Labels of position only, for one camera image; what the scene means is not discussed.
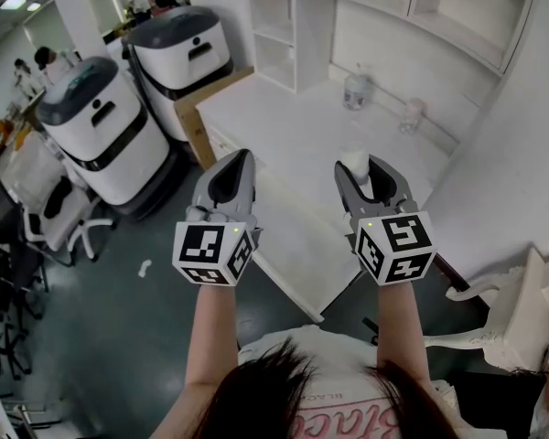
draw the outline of white t-shirt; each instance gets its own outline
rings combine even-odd
[[[299,351],[313,357],[318,368],[301,399],[293,426],[295,439],[399,437],[389,400],[375,380],[361,372],[363,366],[376,365],[376,347],[305,326],[269,334],[247,345],[239,353],[239,362],[260,358],[288,337]],[[506,438],[504,431],[475,428],[456,429],[456,433],[468,439]]]
[[[148,0],[132,0],[132,7],[135,13],[145,13],[150,10]]]
[[[22,69],[15,69],[15,78],[18,89],[30,98],[34,98],[37,94],[44,90],[43,85],[35,77],[32,71],[28,74]]]
[[[63,76],[77,65],[78,59],[75,54],[69,52],[57,52],[57,57],[52,63],[47,64],[45,72],[52,84],[56,84]]]

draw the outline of white robot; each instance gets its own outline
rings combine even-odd
[[[175,101],[233,72],[218,16],[203,6],[182,6],[146,21],[123,39],[143,99],[165,133],[187,137]]]
[[[51,87],[37,118],[77,173],[121,214],[145,216],[187,173],[116,63],[88,58]]]

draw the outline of white table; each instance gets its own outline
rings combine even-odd
[[[253,152],[264,228],[254,260],[316,322],[360,270],[334,180],[342,146],[359,142],[399,170],[420,206],[449,159],[426,137],[400,134],[379,104],[346,110],[342,93],[328,80],[295,95],[255,74],[198,106],[216,157]]]

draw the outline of white chair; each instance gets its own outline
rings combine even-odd
[[[65,167],[47,149],[42,137],[32,133],[8,166],[5,183],[24,205],[25,235],[29,242],[45,242],[56,252],[67,241],[67,249],[73,253],[81,238],[88,258],[95,262],[97,256],[88,230],[95,226],[115,227],[112,219],[92,219],[99,198],[90,200],[85,190],[71,182],[71,192],[62,200],[59,213],[50,219],[45,216],[51,194],[66,175]],[[32,229],[31,214],[39,216],[40,232]]]
[[[466,301],[496,290],[486,325],[469,332],[425,337],[426,347],[483,349],[484,359],[501,369],[539,370],[549,345],[549,262],[536,249],[529,250],[525,268],[480,279],[467,291],[449,288],[446,296]]]

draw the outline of white debris on floor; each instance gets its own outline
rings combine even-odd
[[[144,278],[146,276],[146,269],[153,264],[153,261],[151,260],[145,260],[140,265],[140,271],[138,272],[138,276],[141,278]]]

